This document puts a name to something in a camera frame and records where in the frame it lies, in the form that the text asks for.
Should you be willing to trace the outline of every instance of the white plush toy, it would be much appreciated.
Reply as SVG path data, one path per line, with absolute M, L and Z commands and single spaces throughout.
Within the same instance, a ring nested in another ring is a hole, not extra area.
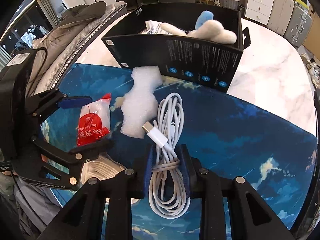
M 201 13 L 196 22 L 196 29 L 188 34 L 169 23 L 161 23 L 160 26 L 164 31 L 178 36 L 188 36 L 222 44 L 234 44 L 237 41 L 237 35 L 224 29 L 219 21 L 213 20 L 213 14 L 209 11 Z

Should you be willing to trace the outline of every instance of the silver suitcase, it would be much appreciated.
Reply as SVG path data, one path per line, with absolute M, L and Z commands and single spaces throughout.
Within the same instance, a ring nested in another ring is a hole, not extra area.
M 274 0 L 267 28 L 283 36 L 294 8 L 293 0 Z
M 311 23 L 312 19 L 308 12 L 299 5 L 295 5 L 284 38 L 298 49 L 304 43 Z

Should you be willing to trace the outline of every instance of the blue circular icon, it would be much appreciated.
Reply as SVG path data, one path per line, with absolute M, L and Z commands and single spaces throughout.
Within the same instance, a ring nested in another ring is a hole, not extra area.
M 208 77 L 208 76 L 202 76 L 202 80 L 208 82 L 208 81 L 210 81 L 210 77 Z
M 174 67 L 169 68 L 169 71 L 172 72 L 172 73 L 176 73 L 177 72 L 177 70 Z
M 225 83 L 224 81 L 220 81 L 219 82 L 219 86 L 221 86 L 221 87 L 226 87 L 227 86 L 227 83 Z
M 193 74 L 192 74 L 190 71 L 186 71 L 184 74 L 185 74 L 187 77 L 192 77 L 192 76 L 193 76 Z

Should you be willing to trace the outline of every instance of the metal connector tip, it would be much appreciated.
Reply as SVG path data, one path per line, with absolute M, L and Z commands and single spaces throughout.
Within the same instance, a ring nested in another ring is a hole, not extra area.
M 152 125 L 150 122 L 146 122 L 146 123 L 142 126 L 142 128 L 143 128 L 147 133 L 149 133 L 149 132 L 152 130 L 153 125 Z

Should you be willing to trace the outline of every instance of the black box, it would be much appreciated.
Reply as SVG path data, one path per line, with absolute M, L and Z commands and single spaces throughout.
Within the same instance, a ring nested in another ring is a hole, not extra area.
M 182 30 L 194 30 L 202 11 L 237 35 L 235 44 L 218 44 L 189 37 L 139 34 L 145 21 L 170 23 Z M 242 34 L 246 37 L 243 43 Z M 242 31 L 239 11 L 198 3 L 155 3 L 132 11 L 102 37 L 102 41 L 123 68 L 158 66 L 162 75 L 227 92 L 243 50 L 250 44 L 249 29 Z

